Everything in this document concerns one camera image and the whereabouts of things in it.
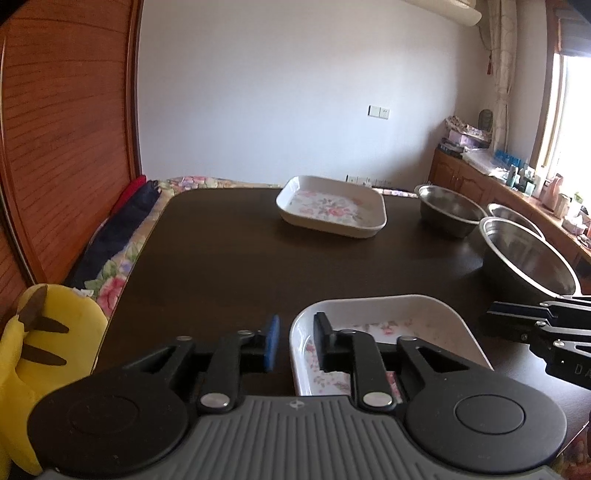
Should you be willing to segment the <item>floral white square plate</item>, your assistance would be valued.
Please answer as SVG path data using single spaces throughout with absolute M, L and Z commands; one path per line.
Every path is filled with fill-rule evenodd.
M 384 197 L 372 188 L 310 175 L 291 178 L 276 207 L 290 225 L 358 239 L 376 236 L 388 221 Z
M 304 308 L 290 326 L 290 360 L 295 392 L 300 396 L 349 394 L 349 375 L 318 367 L 314 316 L 328 316 L 335 330 L 353 329 L 394 344 L 415 336 L 481 366 L 492 365 L 462 317 L 444 302 L 425 295 L 332 299 Z

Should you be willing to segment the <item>small steel bowl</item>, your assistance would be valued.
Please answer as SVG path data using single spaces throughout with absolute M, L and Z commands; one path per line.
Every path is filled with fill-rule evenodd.
M 415 194 L 421 203 L 422 221 L 448 237 L 468 237 L 487 216 L 471 199 L 438 185 L 418 185 Z

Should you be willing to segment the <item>pink bottle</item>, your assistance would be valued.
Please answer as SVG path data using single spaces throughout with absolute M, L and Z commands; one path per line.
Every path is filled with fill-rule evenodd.
M 556 174 L 551 180 L 548 181 L 543 189 L 541 197 L 542 205 L 551 212 L 553 212 L 556 208 L 562 183 L 563 176 Z

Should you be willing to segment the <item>middle steel bowl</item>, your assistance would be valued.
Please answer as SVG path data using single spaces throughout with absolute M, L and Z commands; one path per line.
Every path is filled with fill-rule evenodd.
M 525 227 L 526 229 L 530 230 L 531 232 L 535 233 L 540 238 L 545 238 L 543 232 L 538 228 L 538 226 L 535 223 L 526 218 L 524 215 L 505 205 L 492 202 L 487 205 L 487 211 L 491 216 L 513 221 L 514 223 L 517 223 Z

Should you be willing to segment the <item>wooden low cabinet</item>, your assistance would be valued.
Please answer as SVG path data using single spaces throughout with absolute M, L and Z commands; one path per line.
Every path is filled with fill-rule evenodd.
M 487 207 L 489 203 L 498 203 L 528 218 L 574 269 L 582 293 L 590 294 L 590 250 L 576 236 L 568 233 L 562 227 L 562 221 L 545 209 L 540 201 L 510 189 L 440 148 L 434 152 L 429 181 L 457 191 L 482 207 Z

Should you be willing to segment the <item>floral bed quilt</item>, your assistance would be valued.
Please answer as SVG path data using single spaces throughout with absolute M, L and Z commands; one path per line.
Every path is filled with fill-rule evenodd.
M 95 280 L 87 281 L 84 288 L 91 293 L 91 298 L 99 305 L 104 315 L 111 318 L 128 277 L 137 262 L 141 250 L 159 217 L 174 196 L 185 191 L 195 189 L 259 189 L 266 188 L 266 184 L 238 182 L 206 176 L 181 176 L 158 182 L 160 197 L 147 218 L 133 233 L 124 249 L 112 257 L 102 268 Z

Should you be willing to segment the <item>blue bottles group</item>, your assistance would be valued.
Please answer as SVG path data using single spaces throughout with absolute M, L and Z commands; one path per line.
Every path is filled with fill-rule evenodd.
M 520 158 L 510 155 L 504 150 L 497 149 L 494 152 L 494 162 L 499 168 L 503 168 L 509 171 L 512 167 L 516 167 L 520 170 L 523 166 L 523 162 Z

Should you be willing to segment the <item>dark folded clothes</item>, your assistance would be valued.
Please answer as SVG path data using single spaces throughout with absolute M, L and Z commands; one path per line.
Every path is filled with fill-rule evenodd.
M 95 280 L 106 263 L 121 252 L 160 197 L 158 182 L 141 175 L 132 180 L 113 205 L 64 284 L 78 289 Z

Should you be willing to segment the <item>yellow plush toy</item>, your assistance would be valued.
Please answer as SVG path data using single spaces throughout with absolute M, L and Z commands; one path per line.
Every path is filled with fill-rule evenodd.
M 89 375 L 108 325 L 86 290 L 38 284 L 19 298 L 1 336 L 1 477 L 16 465 L 38 475 L 27 436 L 33 407 Z

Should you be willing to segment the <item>stack of boxes and papers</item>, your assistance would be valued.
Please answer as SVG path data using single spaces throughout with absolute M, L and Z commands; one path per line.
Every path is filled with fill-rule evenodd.
M 473 127 L 453 115 L 444 120 L 445 135 L 439 141 L 438 149 L 461 158 L 472 150 L 488 149 L 491 145 L 491 133 Z

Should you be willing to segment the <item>patterned beige curtain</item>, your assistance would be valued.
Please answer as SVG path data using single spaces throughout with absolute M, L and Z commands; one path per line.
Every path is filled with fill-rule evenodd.
M 510 101 L 517 63 L 517 1 L 489 0 L 491 66 L 495 105 L 490 149 L 506 151 L 510 129 Z

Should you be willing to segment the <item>white air conditioner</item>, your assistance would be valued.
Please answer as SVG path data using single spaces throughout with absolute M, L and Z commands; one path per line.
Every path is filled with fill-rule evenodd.
M 435 13 L 464 26 L 476 26 L 482 13 L 469 0 L 405 0 L 406 3 Z

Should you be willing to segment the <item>window with wooden frame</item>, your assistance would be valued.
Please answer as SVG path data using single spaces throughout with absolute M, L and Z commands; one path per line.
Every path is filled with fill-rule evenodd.
M 542 109 L 534 146 L 537 172 L 590 207 L 590 3 L 547 1 Z

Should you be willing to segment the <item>white wall socket strip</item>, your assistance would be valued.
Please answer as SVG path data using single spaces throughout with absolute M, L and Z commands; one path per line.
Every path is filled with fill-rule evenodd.
M 390 180 L 370 179 L 369 177 L 346 175 L 346 182 L 368 186 L 371 188 L 393 189 L 393 183 Z

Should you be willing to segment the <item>white wall switch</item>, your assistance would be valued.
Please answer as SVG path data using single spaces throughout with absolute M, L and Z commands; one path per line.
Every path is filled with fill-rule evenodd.
M 390 116 L 390 110 L 388 108 L 370 105 L 368 109 L 368 115 L 373 118 L 388 120 Z

